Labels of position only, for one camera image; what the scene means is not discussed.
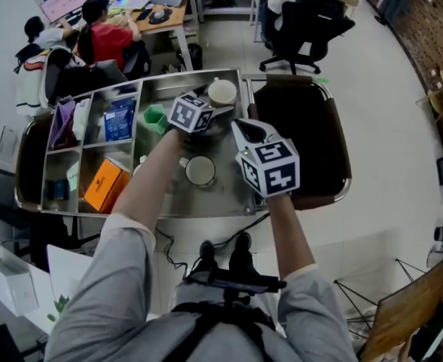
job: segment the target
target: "computer mouse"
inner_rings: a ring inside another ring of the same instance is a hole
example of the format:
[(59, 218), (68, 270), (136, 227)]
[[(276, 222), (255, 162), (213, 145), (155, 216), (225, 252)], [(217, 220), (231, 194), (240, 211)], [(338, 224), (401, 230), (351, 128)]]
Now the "computer mouse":
[(153, 17), (155, 19), (161, 19), (161, 17), (163, 17), (163, 16), (164, 16), (164, 11), (156, 11), (153, 13)]

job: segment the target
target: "keyboard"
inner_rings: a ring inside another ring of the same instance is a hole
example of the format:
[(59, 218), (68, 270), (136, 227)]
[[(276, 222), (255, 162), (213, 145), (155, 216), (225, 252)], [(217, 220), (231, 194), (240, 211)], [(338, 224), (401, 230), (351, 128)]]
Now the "keyboard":
[(67, 22), (69, 24), (71, 24), (71, 26), (74, 26), (75, 24), (77, 24), (79, 22), (79, 20), (81, 20), (83, 18), (83, 15), (79, 14), (78, 16), (73, 16), (70, 17), (69, 19), (67, 19)]

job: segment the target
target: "small plant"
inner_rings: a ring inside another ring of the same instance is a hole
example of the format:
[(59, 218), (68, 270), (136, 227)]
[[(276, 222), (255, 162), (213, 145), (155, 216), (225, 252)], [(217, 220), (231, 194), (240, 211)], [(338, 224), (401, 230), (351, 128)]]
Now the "small plant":
[[(69, 303), (69, 297), (65, 298), (63, 295), (59, 297), (59, 300), (57, 302), (54, 302), (58, 314), (61, 314), (61, 312), (63, 312), (64, 308), (68, 305), (68, 303)], [(49, 314), (47, 316), (47, 319), (49, 319), (51, 322), (56, 322), (56, 317), (52, 314)]]

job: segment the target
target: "stainless steel tray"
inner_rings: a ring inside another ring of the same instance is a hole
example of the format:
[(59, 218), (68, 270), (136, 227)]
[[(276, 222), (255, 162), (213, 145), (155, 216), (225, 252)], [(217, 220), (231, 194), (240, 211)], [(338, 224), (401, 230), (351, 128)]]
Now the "stainless steel tray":
[[(238, 164), (235, 162), (237, 147), (231, 133), (230, 123), (235, 118), (246, 118), (246, 106), (241, 95), (241, 79), (238, 70), (208, 70), (182, 72), (179, 74), (139, 79), (85, 93), (78, 98), (90, 98), (90, 110), (84, 136), (76, 147), (46, 151), (42, 203), (45, 213), (69, 216), (105, 216), (97, 213), (83, 197), (91, 180), (104, 158), (109, 157), (133, 170), (139, 157), (148, 155), (160, 141), (161, 136), (144, 124), (143, 113), (151, 104), (161, 104), (166, 113), (174, 99), (215, 78), (232, 81), (238, 90), (235, 110), (213, 121), (205, 135), (194, 135), (182, 154), (185, 158), (205, 155), (216, 166), (215, 182), (206, 188), (192, 185), (181, 167), (176, 168), (165, 195), (161, 218), (164, 217), (215, 217), (241, 216), (255, 213), (255, 193), (244, 183)], [(106, 142), (102, 117), (113, 100), (133, 97), (136, 101), (135, 121), (131, 140)], [(77, 191), (71, 192), (69, 200), (52, 202), (44, 196), (47, 180), (62, 179), (66, 171), (79, 162)]]
[[(216, 166), (215, 182), (207, 188), (195, 186), (186, 179), (184, 168), (179, 166), (165, 194), (162, 209), (164, 217), (239, 216), (255, 212), (255, 195), (244, 183), (240, 168), (235, 162), (237, 146), (230, 126), (233, 119), (247, 116), (237, 70), (186, 72), (145, 79), (136, 117), (134, 162), (136, 164), (139, 157), (147, 155), (161, 138), (144, 125), (143, 113), (148, 106), (161, 104), (168, 113), (177, 96), (202, 84), (210, 84), (215, 78), (227, 79), (237, 86), (235, 110), (216, 118), (206, 134), (193, 135), (182, 154), (188, 159), (196, 155), (211, 158)], [(209, 101), (207, 94), (200, 98)]]

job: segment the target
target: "computer monitor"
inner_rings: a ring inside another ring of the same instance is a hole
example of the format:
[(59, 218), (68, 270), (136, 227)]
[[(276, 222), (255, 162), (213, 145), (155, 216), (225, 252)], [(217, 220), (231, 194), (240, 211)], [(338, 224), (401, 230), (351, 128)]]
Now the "computer monitor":
[(86, 0), (46, 0), (41, 9), (51, 23), (82, 7)]

